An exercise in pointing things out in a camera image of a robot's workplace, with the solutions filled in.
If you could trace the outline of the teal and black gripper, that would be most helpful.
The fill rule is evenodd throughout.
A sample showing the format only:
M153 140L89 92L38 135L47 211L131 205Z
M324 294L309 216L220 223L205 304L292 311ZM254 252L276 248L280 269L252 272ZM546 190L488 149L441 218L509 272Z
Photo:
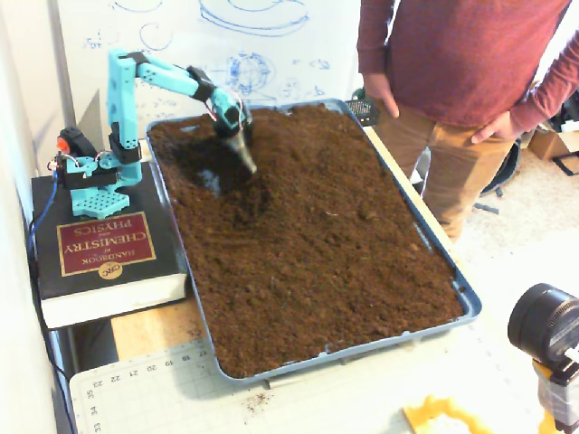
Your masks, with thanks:
M257 165L252 159L246 140L252 135L253 123L251 112L239 103L221 108L214 108L216 120L214 131L218 137L225 138L225 144L240 158L251 174L257 172Z

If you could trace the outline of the person's left hand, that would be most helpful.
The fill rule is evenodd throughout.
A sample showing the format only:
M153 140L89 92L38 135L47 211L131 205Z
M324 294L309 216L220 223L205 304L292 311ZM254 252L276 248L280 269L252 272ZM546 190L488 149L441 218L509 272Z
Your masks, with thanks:
M479 129L471 138L472 144L479 144L492 137L498 139L515 139L523 133L516 125L511 113L506 111L500 114L485 127Z

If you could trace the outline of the person's right hand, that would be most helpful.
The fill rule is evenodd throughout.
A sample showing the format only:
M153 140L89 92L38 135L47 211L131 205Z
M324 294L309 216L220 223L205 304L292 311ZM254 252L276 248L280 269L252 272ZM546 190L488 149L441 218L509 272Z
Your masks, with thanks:
M389 80L384 72L370 72L362 74L365 92L376 102L382 104L385 111L392 117L398 118L400 111L394 100Z

